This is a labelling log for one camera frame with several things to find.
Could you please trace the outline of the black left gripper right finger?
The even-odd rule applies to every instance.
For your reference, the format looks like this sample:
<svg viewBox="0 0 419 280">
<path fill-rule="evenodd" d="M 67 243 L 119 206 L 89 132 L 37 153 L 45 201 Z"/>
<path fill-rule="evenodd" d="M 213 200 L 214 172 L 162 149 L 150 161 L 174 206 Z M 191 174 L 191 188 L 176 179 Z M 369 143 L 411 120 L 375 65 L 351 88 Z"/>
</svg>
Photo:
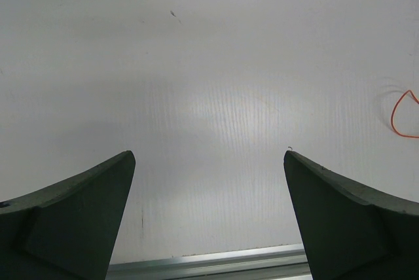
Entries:
<svg viewBox="0 0 419 280">
<path fill-rule="evenodd" d="M 418 278 L 418 203 L 295 151 L 283 165 L 313 279 Z"/>
</svg>

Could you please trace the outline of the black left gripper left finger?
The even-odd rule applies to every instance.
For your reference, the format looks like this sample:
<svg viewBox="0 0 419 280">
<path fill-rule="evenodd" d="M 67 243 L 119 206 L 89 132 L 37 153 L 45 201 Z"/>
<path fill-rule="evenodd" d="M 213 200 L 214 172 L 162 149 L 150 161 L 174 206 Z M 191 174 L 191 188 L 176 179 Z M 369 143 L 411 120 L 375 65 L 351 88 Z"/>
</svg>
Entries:
<svg viewBox="0 0 419 280">
<path fill-rule="evenodd" d="M 1 202 L 2 279 L 105 279 L 134 177 L 127 150 Z"/>
</svg>

